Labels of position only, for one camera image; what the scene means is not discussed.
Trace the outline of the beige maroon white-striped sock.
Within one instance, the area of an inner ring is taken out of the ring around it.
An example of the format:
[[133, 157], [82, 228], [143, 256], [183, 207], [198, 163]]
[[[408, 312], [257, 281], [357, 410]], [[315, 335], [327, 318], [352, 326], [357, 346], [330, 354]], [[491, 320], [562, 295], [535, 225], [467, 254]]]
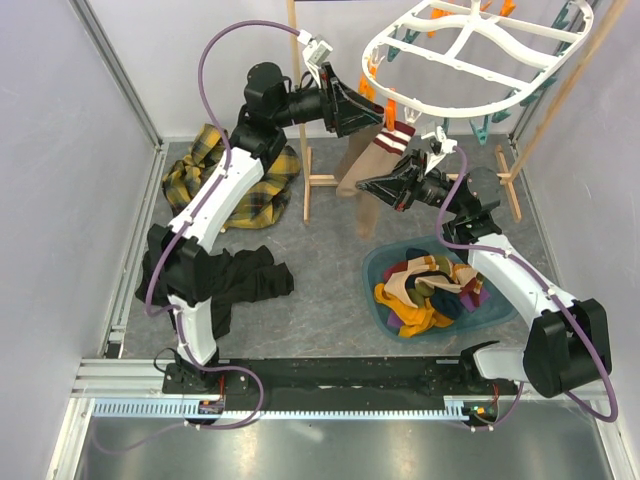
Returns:
[[337, 196], [355, 196], [358, 182], [389, 174], [400, 161], [415, 131], [413, 126], [396, 121], [393, 130], [380, 124], [350, 135], [346, 153], [335, 170]]
[[[381, 129], [381, 125], [370, 126], [349, 136], [346, 152], [334, 171], [338, 181], [344, 178]], [[368, 193], [359, 192], [356, 195], [356, 231], [360, 238], [369, 240], [373, 236], [378, 215], [378, 200]]]

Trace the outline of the navy blue sock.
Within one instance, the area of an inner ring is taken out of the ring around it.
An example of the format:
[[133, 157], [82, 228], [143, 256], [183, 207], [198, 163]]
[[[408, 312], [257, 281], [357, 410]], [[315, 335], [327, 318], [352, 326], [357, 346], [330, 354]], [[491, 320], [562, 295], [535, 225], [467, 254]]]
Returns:
[[437, 312], [451, 320], [457, 320], [465, 311], [457, 294], [442, 289], [434, 291], [430, 303]]
[[408, 248], [405, 252], [406, 261], [411, 261], [427, 256], [430, 256], [430, 253], [420, 248]]

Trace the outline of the maroon beige striped sock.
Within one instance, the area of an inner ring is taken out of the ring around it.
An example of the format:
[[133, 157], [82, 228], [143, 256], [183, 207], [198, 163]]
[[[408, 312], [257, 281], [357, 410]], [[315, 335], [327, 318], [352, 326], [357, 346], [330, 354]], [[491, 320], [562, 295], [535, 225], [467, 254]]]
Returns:
[[433, 294], [436, 289], [446, 290], [459, 296], [470, 291], [479, 293], [484, 288], [485, 277], [468, 265], [455, 264], [455, 274], [450, 277], [442, 272], [428, 271], [418, 274], [414, 287], [420, 293]]
[[417, 307], [407, 292], [406, 282], [412, 274], [413, 268], [407, 262], [401, 262], [390, 267], [386, 272], [384, 291], [396, 297], [403, 304], [410, 307]]
[[426, 255], [407, 261], [407, 269], [426, 267], [428, 271], [442, 272], [450, 277], [455, 274], [455, 263], [444, 255]]

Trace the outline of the white oval clip hanger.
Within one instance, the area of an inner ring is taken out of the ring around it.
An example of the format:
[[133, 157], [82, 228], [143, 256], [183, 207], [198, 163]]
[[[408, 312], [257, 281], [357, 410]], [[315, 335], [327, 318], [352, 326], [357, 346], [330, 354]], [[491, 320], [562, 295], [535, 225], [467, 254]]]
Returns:
[[[473, 1], [469, 7], [446, 1], [422, 1], [367, 44], [361, 58], [362, 93], [367, 97], [380, 94], [387, 99], [385, 118], [389, 129], [395, 126], [398, 106], [403, 107], [405, 122], [408, 124], [416, 123], [422, 115], [442, 120], [440, 124], [421, 130], [423, 139], [438, 134], [446, 135], [452, 119], [471, 121], [481, 117], [484, 119], [482, 128], [475, 124], [470, 127], [479, 141], [484, 143], [491, 122], [503, 121], [508, 117], [510, 108], [527, 104], [538, 91], [553, 83], [558, 70], [585, 42], [593, 19], [594, 12], [586, 1], [567, 1], [550, 27], [517, 20], [508, 15], [489, 13], [483, 9], [480, 1]], [[415, 44], [415, 39], [420, 34], [445, 29], [459, 31], [446, 52], [437, 53]], [[519, 80], [461, 59], [460, 52], [474, 34], [489, 40], [517, 62], [534, 68], [536, 75], [529, 81]], [[407, 52], [455, 72], [463, 72], [497, 84], [507, 89], [507, 96], [499, 101], [472, 107], [437, 106], [408, 97], [377, 80], [378, 67], [383, 60], [379, 55], [382, 47], [387, 47], [391, 56]]]

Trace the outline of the mustard yellow sock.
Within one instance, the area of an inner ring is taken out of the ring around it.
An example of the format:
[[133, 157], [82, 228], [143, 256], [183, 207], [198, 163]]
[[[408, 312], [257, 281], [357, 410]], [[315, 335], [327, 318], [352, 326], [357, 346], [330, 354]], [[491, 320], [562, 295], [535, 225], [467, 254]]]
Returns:
[[402, 321], [398, 332], [401, 338], [411, 338], [432, 328], [447, 328], [453, 324], [453, 320], [436, 310], [429, 299], [418, 308], [400, 302], [394, 312]]
[[383, 283], [379, 283], [374, 287], [373, 294], [377, 303], [390, 308], [405, 324], [410, 324], [413, 321], [416, 309], [404, 304], [394, 295], [387, 293]]

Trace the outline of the maroon purple striped sock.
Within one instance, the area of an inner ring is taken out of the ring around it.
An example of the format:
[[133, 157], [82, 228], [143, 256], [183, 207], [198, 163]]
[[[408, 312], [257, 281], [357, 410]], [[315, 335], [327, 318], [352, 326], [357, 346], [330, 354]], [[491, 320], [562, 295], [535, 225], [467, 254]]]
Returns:
[[460, 302], [467, 312], [473, 313], [483, 306], [491, 298], [486, 288], [482, 288], [479, 293], [470, 291], [460, 296]]
[[391, 311], [387, 318], [387, 325], [390, 328], [400, 329], [405, 323], [394, 311]]

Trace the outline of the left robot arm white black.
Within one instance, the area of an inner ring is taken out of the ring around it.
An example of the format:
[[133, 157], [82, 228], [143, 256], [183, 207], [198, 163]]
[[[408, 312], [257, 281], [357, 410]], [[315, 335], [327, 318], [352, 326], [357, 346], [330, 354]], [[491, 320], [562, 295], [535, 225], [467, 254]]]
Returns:
[[242, 198], [284, 150], [285, 128], [320, 120], [328, 132], [344, 137], [384, 119], [383, 107], [344, 84], [329, 62], [312, 77], [308, 87], [288, 86], [278, 65], [252, 67], [237, 124], [221, 136], [224, 157], [168, 225], [148, 232], [147, 311], [172, 313], [184, 379], [198, 393], [211, 392], [220, 378], [212, 302], [218, 289], [214, 269], [221, 261], [211, 250]]

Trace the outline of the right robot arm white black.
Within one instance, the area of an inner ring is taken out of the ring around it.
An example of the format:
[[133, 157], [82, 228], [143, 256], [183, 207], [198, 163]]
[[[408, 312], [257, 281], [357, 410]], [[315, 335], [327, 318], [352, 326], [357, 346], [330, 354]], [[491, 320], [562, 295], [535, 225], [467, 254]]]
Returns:
[[464, 169], [457, 180], [426, 169], [417, 152], [389, 174], [358, 182], [398, 211], [416, 202], [451, 213], [439, 220], [439, 241], [484, 276], [517, 310], [529, 334], [525, 345], [488, 342], [463, 352], [458, 381], [477, 394], [494, 379], [530, 384], [545, 398], [607, 382], [612, 371], [607, 315], [594, 299], [578, 300], [544, 277], [511, 245], [492, 217], [500, 204], [500, 180], [485, 167]]

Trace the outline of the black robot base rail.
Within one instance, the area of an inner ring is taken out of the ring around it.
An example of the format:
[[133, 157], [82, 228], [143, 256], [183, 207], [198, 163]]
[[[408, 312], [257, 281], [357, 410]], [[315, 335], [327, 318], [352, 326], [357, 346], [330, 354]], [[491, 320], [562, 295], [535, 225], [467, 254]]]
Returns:
[[197, 373], [170, 363], [162, 392], [220, 394], [224, 404], [263, 409], [438, 408], [449, 396], [489, 399], [517, 393], [505, 379], [485, 380], [454, 356], [232, 359], [236, 369]]

